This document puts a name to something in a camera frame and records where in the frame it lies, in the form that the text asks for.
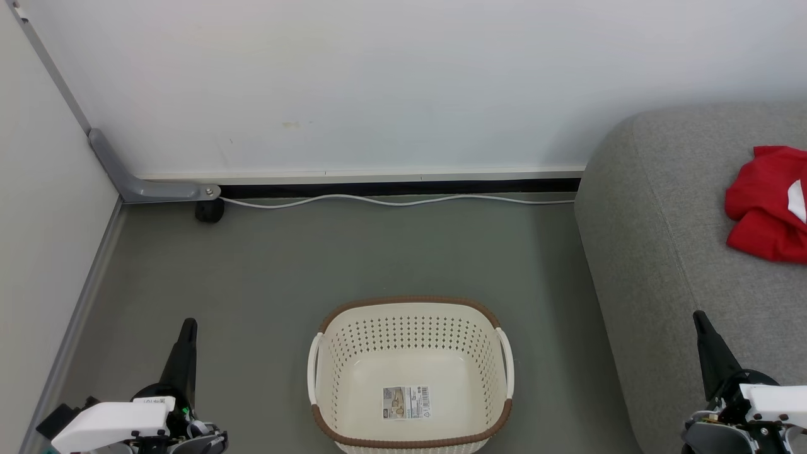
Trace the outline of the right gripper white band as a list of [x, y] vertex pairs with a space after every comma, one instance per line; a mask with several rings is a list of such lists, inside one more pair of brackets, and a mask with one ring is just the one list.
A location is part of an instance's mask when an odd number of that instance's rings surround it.
[[763, 373], [743, 369], [702, 310], [694, 312], [694, 325], [704, 398], [714, 405], [715, 421], [805, 430], [806, 386], [781, 386]]

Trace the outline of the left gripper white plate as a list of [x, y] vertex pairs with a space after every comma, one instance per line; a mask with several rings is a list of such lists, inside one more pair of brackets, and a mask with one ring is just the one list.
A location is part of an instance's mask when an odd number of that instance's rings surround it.
[[165, 362], [159, 384], [129, 402], [99, 402], [78, 410], [52, 437], [60, 453], [89, 452], [115, 443], [182, 437], [193, 414], [198, 322], [187, 317]]

